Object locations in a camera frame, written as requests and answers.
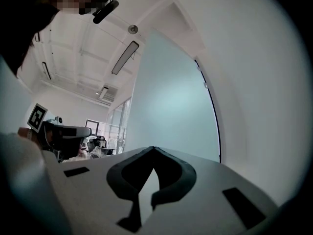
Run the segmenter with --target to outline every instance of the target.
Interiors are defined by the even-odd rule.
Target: fluorescent light fixture
[[[37,33],[35,34],[35,41],[36,41],[37,43],[40,42],[40,35],[39,35],[39,32],[37,32]]]
[[[51,76],[50,76],[47,64],[45,62],[42,62],[42,65],[43,65],[43,68],[44,68],[44,71],[45,71],[45,75],[47,76],[47,79],[51,80]]]
[[[108,89],[109,89],[108,87],[104,87],[103,88],[103,90],[102,90],[102,92],[101,92],[101,94],[99,96],[99,99],[103,99],[103,97],[107,93]]]
[[[133,55],[133,53],[139,48],[139,44],[132,41],[131,44],[126,48],[124,53],[121,55],[116,65],[112,70],[112,74],[117,75],[119,71],[123,68],[127,60]]]

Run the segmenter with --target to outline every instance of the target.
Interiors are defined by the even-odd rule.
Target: window
[[[105,138],[108,140],[108,148],[115,149],[113,154],[124,152],[130,109],[131,99],[128,99],[108,114]]]
[[[103,136],[104,135],[104,130],[105,130],[105,124],[104,123],[86,119],[85,127],[88,127],[92,130],[93,136]]]

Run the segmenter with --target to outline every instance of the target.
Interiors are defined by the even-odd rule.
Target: curved black frame
[[[197,59],[195,59],[195,62],[201,72],[201,75],[204,79],[204,82],[206,83],[207,85],[207,82],[206,82],[206,79],[205,79],[205,76],[203,74],[203,71],[201,69],[201,66],[199,64],[199,62],[197,61]],[[216,126],[217,126],[217,134],[219,136],[219,158],[220,158],[220,164],[222,163],[222,148],[221,148],[221,134],[220,134],[220,126],[219,126],[219,121],[218,121],[218,118],[217,118],[217,115],[216,115],[216,109],[215,109],[215,106],[214,106],[214,101],[213,101],[213,97],[211,95],[211,92],[210,92],[210,89],[209,87],[207,87],[207,91],[209,92],[209,95],[210,95],[210,99],[211,99],[211,102],[212,102],[212,106],[213,106],[213,111],[214,111],[214,116],[215,116],[215,120],[216,120]]]
[[[153,169],[160,187],[151,198],[153,210],[157,205],[179,201],[196,183],[197,174],[190,164],[154,146],[112,166],[107,173],[109,186],[119,198],[133,202],[130,215],[118,225],[131,232],[141,227],[138,194]]]

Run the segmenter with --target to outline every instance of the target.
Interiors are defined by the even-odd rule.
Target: smoke detector
[[[135,35],[138,32],[138,27],[136,25],[131,25],[128,27],[128,33]]]

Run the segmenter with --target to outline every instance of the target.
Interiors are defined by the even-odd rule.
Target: black rectangular slot
[[[250,229],[265,219],[259,211],[237,188],[223,190],[223,194],[229,201],[237,215],[247,229]]]
[[[58,131],[60,131],[62,136],[75,137],[77,134],[76,128],[63,128],[58,127]]]
[[[80,167],[80,168],[77,168],[77,169],[73,169],[73,170],[65,170],[64,171],[64,174],[67,176],[67,177],[71,177],[71,176],[75,176],[75,175],[78,175],[78,174],[82,174],[82,173],[85,173],[89,171],[88,168],[86,167]]]

